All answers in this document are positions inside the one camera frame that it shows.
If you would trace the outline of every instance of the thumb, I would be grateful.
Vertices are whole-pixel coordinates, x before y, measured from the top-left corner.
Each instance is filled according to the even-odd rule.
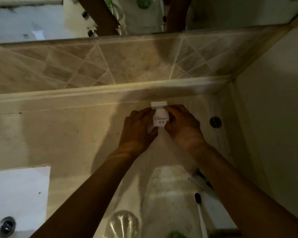
[[[153,130],[148,135],[149,135],[149,141],[150,143],[152,143],[152,141],[158,136],[158,127],[154,127]]]
[[[168,132],[168,134],[172,137],[173,136],[173,127],[170,123],[170,121],[168,121],[165,125],[165,130]]]

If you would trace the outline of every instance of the hand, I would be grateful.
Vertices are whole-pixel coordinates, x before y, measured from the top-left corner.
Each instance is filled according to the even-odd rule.
[[[146,151],[158,135],[158,127],[154,127],[154,129],[148,133],[148,127],[152,124],[152,117],[155,112],[156,110],[151,108],[132,111],[130,115],[125,118],[119,147],[130,152],[135,158]]]
[[[200,122],[183,105],[165,106],[165,109],[170,113],[165,130],[180,147],[189,151],[192,147],[208,146]]]

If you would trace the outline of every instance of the forearm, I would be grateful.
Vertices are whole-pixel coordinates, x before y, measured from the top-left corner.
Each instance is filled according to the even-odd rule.
[[[91,238],[135,157],[120,147],[31,236]]]
[[[298,218],[243,177],[215,148],[200,144],[189,152],[246,238],[298,237]]]

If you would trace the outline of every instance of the person's left hand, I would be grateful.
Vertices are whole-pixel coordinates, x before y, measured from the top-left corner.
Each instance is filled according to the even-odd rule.
[[[158,135],[158,127],[148,133],[148,127],[152,124],[155,109],[145,108],[140,111],[132,111],[125,118],[123,132],[121,134],[119,148],[130,152],[134,158],[147,150],[149,145]]]

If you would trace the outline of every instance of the green object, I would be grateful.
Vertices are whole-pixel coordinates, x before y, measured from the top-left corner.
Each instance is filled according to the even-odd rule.
[[[186,238],[186,236],[184,236],[182,233],[178,231],[172,231],[169,233],[167,238]]]
[[[151,4],[151,0],[136,0],[138,7],[140,7],[141,9],[147,9],[150,4]]]
[[[110,9],[112,7],[112,0],[104,0],[107,7]]]

